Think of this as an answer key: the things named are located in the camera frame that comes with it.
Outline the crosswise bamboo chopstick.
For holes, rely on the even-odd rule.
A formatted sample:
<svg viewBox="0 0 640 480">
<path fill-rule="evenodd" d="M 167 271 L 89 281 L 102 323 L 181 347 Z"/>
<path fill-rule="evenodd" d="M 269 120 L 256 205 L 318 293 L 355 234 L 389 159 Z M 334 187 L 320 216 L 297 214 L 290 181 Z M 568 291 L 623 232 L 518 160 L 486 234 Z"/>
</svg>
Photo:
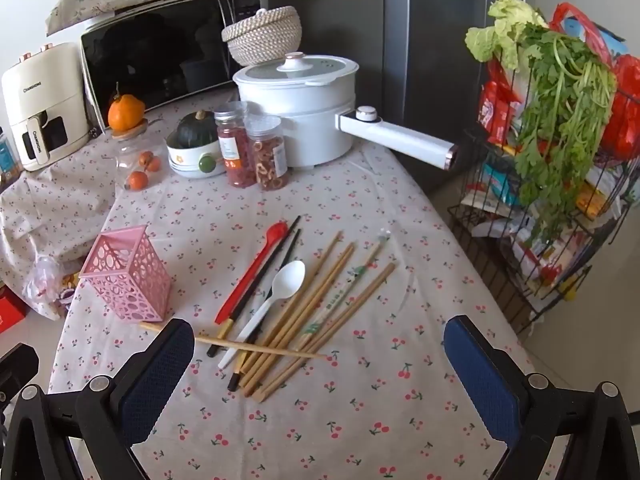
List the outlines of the crosswise bamboo chopstick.
<svg viewBox="0 0 640 480">
<path fill-rule="evenodd" d="M 274 356 L 292 356 L 292 358 L 304 359 L 325 359 L 326 356 L 320 353 L 309 353 L 303 351 L 293 351 L 288 349 L 278 349 L 260 346 L 259 344 L 248 344 L 247 342 L 239 342 L 235 340 L 213 338 L 209 336 L 195 336 L 195 340 L 203 344 L 213 344 L 214 346 L 243 350 L 257 353 L 273 354 Z"/>
</svg>

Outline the black chopstick gold band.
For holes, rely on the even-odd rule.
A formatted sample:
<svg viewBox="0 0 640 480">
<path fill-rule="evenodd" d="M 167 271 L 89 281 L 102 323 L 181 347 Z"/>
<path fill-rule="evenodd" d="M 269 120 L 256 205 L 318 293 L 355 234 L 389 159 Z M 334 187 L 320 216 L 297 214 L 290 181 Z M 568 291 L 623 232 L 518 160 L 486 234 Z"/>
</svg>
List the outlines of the black chopstick gold band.
<svg viewBox="0 0 640 480">
<path fill-rule="evenodd" d="M 255 277 L 250 280 L 250 284 L 248 284 L 246 292 L 244 292 L 238 304 L 233 308 L 229 317 L 220 325 L 218 325 L 219 328 L 216 335 L 217 338 L 224 339 L 227 337 L 228 333 L 232 329 L 234 322 L 238 319 L 243 309 L 248 304 L 248 300 L 250 300 L 250 298 L 252 298 L 252 296 L 254 295 L 257 286 L 264 278 L 270 266 L 272 266 L 274 259 L 277 257 L 277 255 L 279 255 L 279 252 L 282 250 L 284 243 L 288 239 L 288 236 L 291 234 L 292 229 L 297 226 L 299 220 L 300 217 L 297 216 L 291 224 L 288 224 L 288 232 L 286 232 L 285 236 L 282 238 L 282 240 L 280 240 L 280 242 L 277 242 L 277 244 L 273 246 L 270 254 L 265 258 Z"/>
</svg>

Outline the white plastic spoon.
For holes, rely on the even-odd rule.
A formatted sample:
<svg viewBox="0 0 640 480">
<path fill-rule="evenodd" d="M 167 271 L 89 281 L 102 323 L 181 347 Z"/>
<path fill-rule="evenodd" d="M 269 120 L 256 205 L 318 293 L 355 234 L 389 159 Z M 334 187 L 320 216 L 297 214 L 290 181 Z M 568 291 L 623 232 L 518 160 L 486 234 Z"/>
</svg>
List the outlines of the white plastic spoon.
<svg viewBox="0 0 640 480">
<path fill-rule="evenodd" d="M 306 266 L 300 260 L 294 260 L 280 269 L 272 281 L 272 294 L 247 321 L 236 341 L 245 342 L 274 304 L 294 296 L 302 287 L 305 276 Z"/>
</svg>

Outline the paper disposable chopsticks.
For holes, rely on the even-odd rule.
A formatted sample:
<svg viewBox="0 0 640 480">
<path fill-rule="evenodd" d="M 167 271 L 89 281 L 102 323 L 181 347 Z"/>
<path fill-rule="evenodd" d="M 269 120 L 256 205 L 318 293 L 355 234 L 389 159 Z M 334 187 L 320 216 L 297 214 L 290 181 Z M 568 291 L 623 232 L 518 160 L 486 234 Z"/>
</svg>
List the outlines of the paper disposable chopsticks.
<svg viewBox="0 0 640 480">
<path fill-rule="evenodd" d="M 326 321 L 329 319 L 331 314 L 343 303 L 348 301 L 349 295 L 352 293 L 352 290 L 360 281 L 360 278 L 366 274 L 367 270 L 370 268 L 370 265 L 375 262 L 378 253 L 382 250 L 388 239 L 390 238 L 390 231 L 386 229 L 382 229 L 378 233 L 378 237 L 376 238 L 376 243 L 372 246 L 372 248 L 367 253 L 366 260 L 362 263 L 358 264 L 349 271 L 348 278 L 345 284 L 337 289 L 337 292 L 331 297 L 331 299 L 326 302 L 310 320 L 310 322 L 305 326 L 302 334 L 296 341 L 296 345 L 294 346 L 295 350 L 303 350 L 306 348 L 306 345 L 309 344 L 314 336 L 320 333 L 323 325 L 326 324 Z"/>
</svg>

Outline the pink perforated utensil holder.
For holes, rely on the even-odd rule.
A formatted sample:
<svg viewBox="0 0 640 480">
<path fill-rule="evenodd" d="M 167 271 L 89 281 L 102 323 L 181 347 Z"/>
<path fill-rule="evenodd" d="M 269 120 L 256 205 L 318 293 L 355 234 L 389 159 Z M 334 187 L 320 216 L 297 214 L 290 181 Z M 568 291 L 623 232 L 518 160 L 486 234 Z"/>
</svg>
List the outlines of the pink perforated utensil holder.
<svg viewBox="0 0 640 480">
<path fill-rule="evenodd" d="M 121 320 L 163 322 L 171 278 L 146 226 L 101 232 L 79 276 Z"/>
</svg>

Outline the cherry print tablecloth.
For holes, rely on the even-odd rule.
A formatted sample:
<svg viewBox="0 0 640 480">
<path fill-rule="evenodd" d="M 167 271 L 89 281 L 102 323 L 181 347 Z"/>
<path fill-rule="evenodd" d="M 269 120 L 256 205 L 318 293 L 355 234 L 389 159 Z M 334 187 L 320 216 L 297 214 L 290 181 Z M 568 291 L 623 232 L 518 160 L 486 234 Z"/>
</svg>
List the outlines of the cherry print tablecloth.
<svg viewBox="0 0 640 480">
<path fill-rule="evenodd" d="M 40 256 L 76 260 L 104 231 L 144 226 L 171 280 L 168 311 L 195 333 L 215 318 L 267 229 L 291 222 L 307 267 L 274 306 L 265 342 L 318 356 L 266 398 L 231 392 L 199 344 L 136 453 L 153 479 L 486 479 L 504 452 L 449 363 L 447 321 L 468 316 L 521 368 L 518 337 L 448 226 L 386 148 L 357 142 L 275 191 L 163 169 L 128 192 L 118 146 L 101 136 L 1 195 L 1 275 L 21 290 Z"/>
</svg>

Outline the jar of red dried fruit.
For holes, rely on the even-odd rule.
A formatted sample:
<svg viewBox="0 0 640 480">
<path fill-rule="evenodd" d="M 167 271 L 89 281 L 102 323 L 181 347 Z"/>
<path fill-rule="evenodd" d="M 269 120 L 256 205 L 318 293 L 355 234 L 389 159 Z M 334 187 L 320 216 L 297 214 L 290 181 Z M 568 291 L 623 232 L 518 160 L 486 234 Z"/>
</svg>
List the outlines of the jar of red dried fruit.
<svg viewBox="0 0 640 480">
<path fill-rule="evenodd" d="M 218 142 L 229 183 L 236 188 L 248 188 L 256 183 L 250 139 L 244 124 L 247 105 L 231 101 L 214 110 Z"/>
</svg>

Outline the dark green squash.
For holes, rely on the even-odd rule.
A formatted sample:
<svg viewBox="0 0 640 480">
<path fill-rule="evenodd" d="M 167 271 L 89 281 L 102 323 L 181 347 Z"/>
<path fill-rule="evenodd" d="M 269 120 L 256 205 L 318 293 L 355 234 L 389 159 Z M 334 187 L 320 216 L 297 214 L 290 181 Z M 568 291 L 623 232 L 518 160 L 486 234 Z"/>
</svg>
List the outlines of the dark green squash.
<svg viewBox="0 0 640 480">
<path fill-rule="evenodd" d="M 180 148 L 199 148 L 218 140 L 215 115 L 209 110 L 184 116 L 177 126 L 177 142 Z"/>
</svg>

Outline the jar of dried rings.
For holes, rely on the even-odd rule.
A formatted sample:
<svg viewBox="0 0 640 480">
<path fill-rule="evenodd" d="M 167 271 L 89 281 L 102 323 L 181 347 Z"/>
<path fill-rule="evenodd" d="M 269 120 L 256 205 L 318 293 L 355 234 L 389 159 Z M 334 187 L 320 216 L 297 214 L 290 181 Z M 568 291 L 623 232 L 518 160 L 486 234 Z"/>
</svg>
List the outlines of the jar of dried rings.
<svg viewBox="0 0 640 480">
<path fill-rule="evenodd" d="M 258 184 L 264 191 L 280 190 L 288 183 L 281 118 L 251 114 L 246 118 L 245 125 Z"/>
</svg>

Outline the orange on jar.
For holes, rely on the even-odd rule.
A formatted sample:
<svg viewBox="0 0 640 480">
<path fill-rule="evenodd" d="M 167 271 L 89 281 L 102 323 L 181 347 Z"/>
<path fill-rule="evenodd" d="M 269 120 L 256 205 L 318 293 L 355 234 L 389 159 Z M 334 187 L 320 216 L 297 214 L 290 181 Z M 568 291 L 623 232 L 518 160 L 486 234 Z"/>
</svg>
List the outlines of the orange on jar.
<svg viewBox="0 0 640 480">
<path fill-rule="evenodd" d="M 107 113 L 107 123 L 114 133 L 127 132 L 142 123 L 144 117 L 144 103 L 129 93 L 116 93 Z"/>
</svg>

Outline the red plastic bag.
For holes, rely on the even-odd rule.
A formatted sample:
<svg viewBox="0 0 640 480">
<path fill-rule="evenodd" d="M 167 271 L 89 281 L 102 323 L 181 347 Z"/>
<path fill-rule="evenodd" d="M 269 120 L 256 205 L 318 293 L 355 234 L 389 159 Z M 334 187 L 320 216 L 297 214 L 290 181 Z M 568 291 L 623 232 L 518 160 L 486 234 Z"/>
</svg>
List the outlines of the red plastic bag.
<svg viewBox="0 0 640 480">
<path fill-rule="evenodd" d="M 556 6 L 552 20 L 547 24 L 556 32 L 576 37 L 608 66 L 616 76 L 617 93 L 612 105 L 612 116 L 606 125 L 601 145 L 617 160 L 629 160 L 639 155 L 639 60 L 628 53 L 624 40 L 591 21 L 577 6 L 568 2 Z M 506 126 L 524 108 L 528 77 L 522 70 L 506 70 L 502 59 L 506 50 L 500 48 L 493 56 L 475 39 L 480 37 L 496 44 L 495 26 L 484 29 L 470 28 L 465 44 L 471 51 L 480 51 L 480 60 L 487 65 L 489 82 L 480 92 L 478 121 L 489 133 L 492 144 L 506 143 Z"/>
</svg>

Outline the black microwave oven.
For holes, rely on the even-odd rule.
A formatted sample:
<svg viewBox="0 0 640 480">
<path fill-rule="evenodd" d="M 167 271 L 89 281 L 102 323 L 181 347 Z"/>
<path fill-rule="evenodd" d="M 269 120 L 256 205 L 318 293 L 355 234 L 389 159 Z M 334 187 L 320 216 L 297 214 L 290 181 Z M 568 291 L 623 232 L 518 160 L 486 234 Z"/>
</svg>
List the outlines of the black microwave oven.
<svg viewBox="0 0 640 480">
<path fill-rule="evenodd" d="M 266 0 L 160 0 L 118 11 L 80 37 L 92 104 L 103 129 L 114 97 L 152 110 L 228 84 L 239 69 L 222 31 Z"/>
</svg>

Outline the white electric pot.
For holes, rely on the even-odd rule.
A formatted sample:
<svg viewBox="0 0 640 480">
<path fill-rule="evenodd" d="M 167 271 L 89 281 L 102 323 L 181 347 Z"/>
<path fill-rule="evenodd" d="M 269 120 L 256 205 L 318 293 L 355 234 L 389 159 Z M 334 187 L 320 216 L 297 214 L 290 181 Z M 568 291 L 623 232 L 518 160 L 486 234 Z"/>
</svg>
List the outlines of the white electric pot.
<svg viewBox="0 0 640 480">
<path fill-rule="evenodd" d="M 285 151 L 294 168 L 332 162 L 359 138 L 440 170 L 454 163 L 449 142 L 386 122 L 373 106 L 356 103 L 359 65 L 340 56 L 290 52 L 233 75 L 240 99 L 255 113 L 282 119 Z"/>
</svg>

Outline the grey refrigerator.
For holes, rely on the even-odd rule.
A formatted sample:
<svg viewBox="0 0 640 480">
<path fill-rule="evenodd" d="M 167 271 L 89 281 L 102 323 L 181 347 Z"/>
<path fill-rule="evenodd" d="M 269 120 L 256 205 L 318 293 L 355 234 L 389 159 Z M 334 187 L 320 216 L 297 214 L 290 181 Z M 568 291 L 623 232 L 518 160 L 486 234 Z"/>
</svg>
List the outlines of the grey refrigerator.
<svg viewBox="0 0 640 480">
<path fill-rule="evenodd" d="M 465 47 L 466 31 L 486 26 L 495 0 L 268 0 L 294 6 L 302 50 L 357 62 L 357 101 L 394 124 L 457 144 L 449 171 L 400 156 L 425 193 L 471 166 L 466 135 L 475 122 L 483 67 Z"/>
</svg>

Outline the woven lidded basket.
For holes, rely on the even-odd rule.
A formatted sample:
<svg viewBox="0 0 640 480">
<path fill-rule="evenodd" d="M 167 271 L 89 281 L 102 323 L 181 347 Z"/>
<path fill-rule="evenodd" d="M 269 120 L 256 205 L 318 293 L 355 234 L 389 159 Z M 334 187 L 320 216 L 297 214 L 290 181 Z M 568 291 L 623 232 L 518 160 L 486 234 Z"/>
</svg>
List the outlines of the woven lidded basket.
<svg viewBox="0 0 640 480">
<path fill-rule="evenodd" d="M 302 36 L 302 23 L 294 6 L 259 9 L 221 33 L 232 58 L 242 67 L 284 58 L 298 50 Z"/>
</svg>

